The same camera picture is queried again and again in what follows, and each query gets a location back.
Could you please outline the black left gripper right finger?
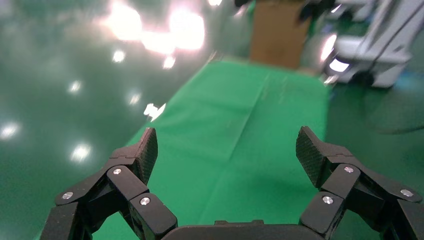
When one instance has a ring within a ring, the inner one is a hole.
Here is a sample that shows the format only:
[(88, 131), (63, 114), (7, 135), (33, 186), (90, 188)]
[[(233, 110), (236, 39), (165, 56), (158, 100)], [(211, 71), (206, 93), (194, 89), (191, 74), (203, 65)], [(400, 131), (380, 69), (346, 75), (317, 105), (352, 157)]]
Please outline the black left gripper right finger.
[(329, 240), (351, 211), (382, 240), (423, 239), (424, 206), (417, 191), (369, 169), (344, 146), (321, 141), (308, 126), (298, 132), (295, 153), (318, 190), (299, 218), (301, 226)]

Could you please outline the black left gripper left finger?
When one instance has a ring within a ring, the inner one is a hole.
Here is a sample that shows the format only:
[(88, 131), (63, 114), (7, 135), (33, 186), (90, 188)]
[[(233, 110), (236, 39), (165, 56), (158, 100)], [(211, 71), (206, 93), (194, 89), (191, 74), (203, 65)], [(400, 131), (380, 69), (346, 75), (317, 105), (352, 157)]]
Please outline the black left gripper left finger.
[(40, 238), (90, 240), (115, 213), (139, 239), (164, 238), (178, 220), (148, 188), (157, 157), (157, 133), (148, 127), (137, 143), (116, 149), (99, 171), (56, 196)]

